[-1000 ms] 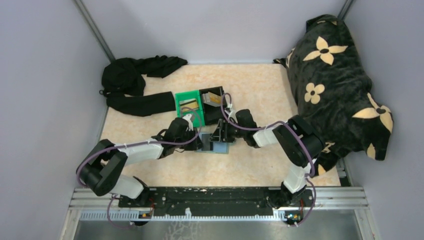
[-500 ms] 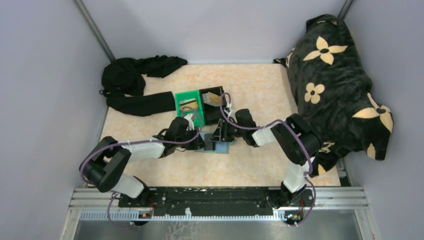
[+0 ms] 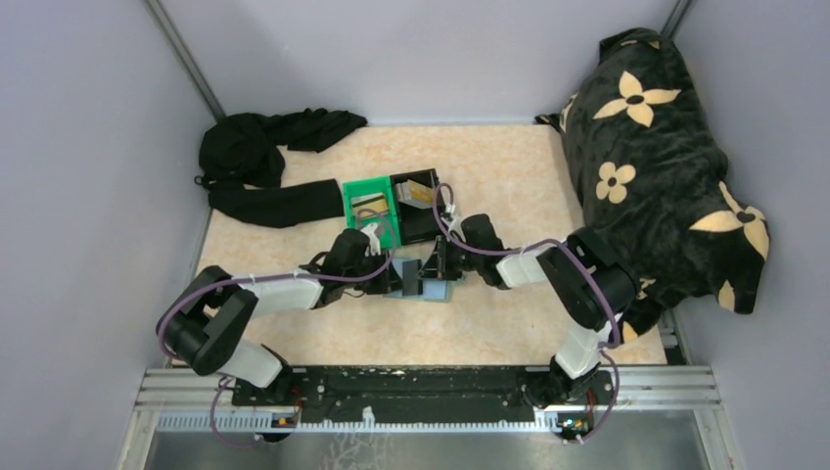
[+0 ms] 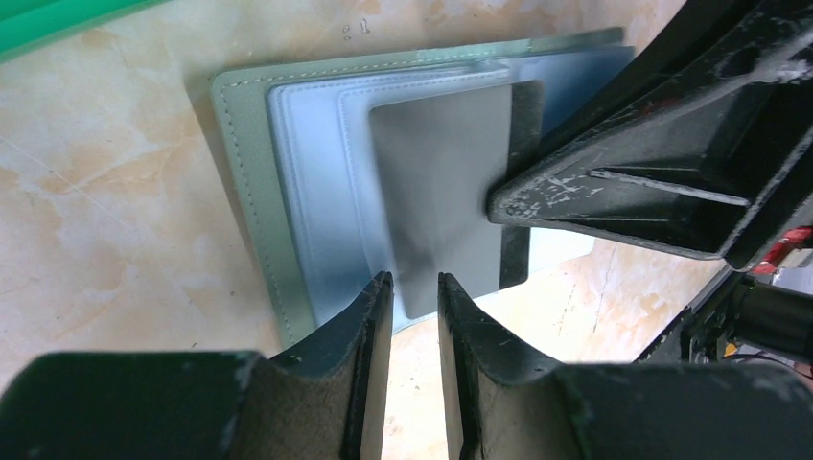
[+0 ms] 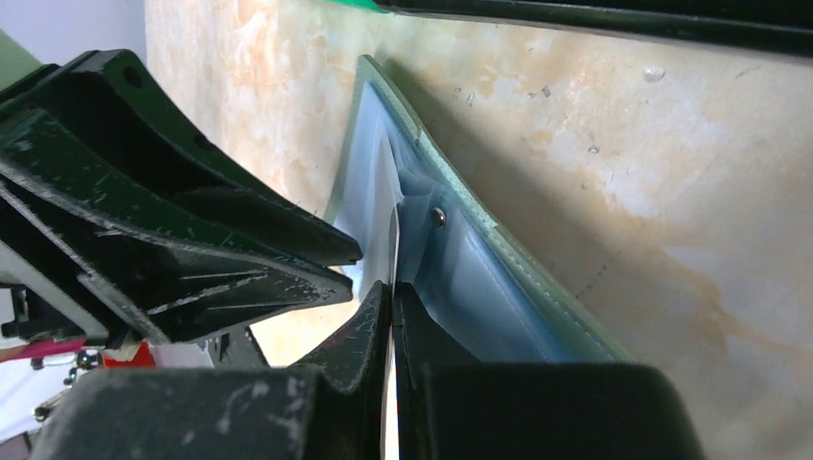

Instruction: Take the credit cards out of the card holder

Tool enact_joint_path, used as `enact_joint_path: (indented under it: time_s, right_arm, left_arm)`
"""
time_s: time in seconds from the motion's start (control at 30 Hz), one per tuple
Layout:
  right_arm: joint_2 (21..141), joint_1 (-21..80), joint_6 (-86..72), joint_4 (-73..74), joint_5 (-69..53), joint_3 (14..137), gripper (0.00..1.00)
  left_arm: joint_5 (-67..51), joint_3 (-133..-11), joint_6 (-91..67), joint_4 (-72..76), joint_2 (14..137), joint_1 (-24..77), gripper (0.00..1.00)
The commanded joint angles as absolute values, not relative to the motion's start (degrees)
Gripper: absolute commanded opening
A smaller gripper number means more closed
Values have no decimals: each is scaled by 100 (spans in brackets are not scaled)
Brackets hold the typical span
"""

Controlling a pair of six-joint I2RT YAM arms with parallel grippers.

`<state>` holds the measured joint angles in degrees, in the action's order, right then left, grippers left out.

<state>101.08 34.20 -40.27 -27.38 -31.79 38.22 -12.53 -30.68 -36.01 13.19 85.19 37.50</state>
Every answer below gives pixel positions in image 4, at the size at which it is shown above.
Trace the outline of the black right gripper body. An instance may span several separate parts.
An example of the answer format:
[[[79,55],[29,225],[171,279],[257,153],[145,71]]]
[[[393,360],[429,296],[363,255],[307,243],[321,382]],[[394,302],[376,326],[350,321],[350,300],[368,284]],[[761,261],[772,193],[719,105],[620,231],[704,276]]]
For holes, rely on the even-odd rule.
[[[812,295],[768,280],[812,266],[812,227],[787,231],[749,272],[721,271],[637,357],[658,363],[812,362]]]

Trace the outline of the sage green card holder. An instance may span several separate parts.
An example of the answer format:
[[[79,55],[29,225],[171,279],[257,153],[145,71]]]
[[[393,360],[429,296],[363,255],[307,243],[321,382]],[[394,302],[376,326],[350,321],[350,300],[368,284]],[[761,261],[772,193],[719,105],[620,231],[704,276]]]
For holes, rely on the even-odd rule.
[[[541,140],[634,54],[623,44],[623,31],[611,28],[217,75],[212,101],[282,345],[301,341],[333,319],[381,271],[394,278],[394,331],[433,315],[407,319],[396,292],[369,120],[373,108],[539,81]],[[590,237],[529,231],[528,276],[592,249]]]

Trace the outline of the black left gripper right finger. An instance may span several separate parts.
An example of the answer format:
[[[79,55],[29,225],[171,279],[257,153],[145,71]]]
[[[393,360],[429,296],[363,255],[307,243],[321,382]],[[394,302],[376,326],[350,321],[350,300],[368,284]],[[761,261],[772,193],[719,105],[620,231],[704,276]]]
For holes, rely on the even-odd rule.
[[[438,278],[452,459],[808,459],[811,381],[790,360],[566,364]]]

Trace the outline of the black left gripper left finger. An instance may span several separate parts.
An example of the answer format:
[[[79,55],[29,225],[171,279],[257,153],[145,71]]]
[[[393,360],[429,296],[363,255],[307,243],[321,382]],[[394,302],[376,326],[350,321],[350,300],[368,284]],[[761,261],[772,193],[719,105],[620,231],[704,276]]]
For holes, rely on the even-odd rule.
[[[52,353],[1,397],[5,459],[378,459],[393,316],[382,272],[286,351]]]

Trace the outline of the grey card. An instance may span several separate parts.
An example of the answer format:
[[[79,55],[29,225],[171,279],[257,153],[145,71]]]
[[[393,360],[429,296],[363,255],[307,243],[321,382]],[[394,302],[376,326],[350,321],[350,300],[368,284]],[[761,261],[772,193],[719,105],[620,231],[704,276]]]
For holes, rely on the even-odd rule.
[[[494,224],[487,196],[540,140],[537,80],[381,105],[369,114],[405,316],[437,309],[437,276],[477,298],[527,280],[530,231]]]

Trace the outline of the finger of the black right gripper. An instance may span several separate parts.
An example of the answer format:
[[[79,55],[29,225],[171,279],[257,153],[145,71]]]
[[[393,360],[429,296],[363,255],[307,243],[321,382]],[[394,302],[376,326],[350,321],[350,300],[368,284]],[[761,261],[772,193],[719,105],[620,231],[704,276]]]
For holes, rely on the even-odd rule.
[[[489,220],[570,230],[737,271],[812,220],[812,5],[755,1],[667,81],[487,199]]]
[[[543,137],[556,150],[607,121],[684,69],[756,5],[748,0],[687,1],[643,51],[596,95]]]

